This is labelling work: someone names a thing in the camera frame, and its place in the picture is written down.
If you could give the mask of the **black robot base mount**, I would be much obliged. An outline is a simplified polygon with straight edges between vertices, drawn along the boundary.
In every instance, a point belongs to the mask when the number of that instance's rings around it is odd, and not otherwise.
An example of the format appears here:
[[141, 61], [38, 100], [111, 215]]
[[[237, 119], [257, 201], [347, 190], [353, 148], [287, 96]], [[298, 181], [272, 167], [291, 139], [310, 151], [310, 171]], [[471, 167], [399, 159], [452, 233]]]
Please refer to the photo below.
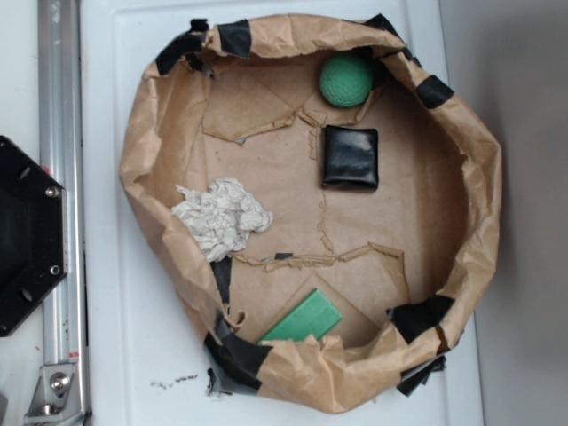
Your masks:
[[1, 137], [1, 336], [26, 320], [67, 275], [65, 189]]

